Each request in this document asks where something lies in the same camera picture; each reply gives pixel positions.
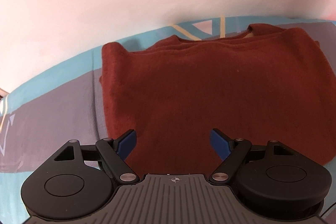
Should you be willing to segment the dark red knit sweater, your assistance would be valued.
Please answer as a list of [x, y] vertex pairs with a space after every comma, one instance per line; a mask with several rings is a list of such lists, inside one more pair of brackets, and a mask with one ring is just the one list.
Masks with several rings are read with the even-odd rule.
[[213, 128], [322, 165], [335, 157], [335, 74], [302, 28], [251, 24], [231, 38], [173, 35], [137, 52], [114, 42], [101, 54], [107, 132], [136, 131], [126, 161], [140, 176], [210, 174], [221, 163]]

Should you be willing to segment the white door frame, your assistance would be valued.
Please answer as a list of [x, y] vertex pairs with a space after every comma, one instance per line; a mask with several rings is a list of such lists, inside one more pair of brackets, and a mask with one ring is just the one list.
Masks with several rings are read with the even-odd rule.
[[9, 93], [0, 88], [0, 98], [7, 96]]

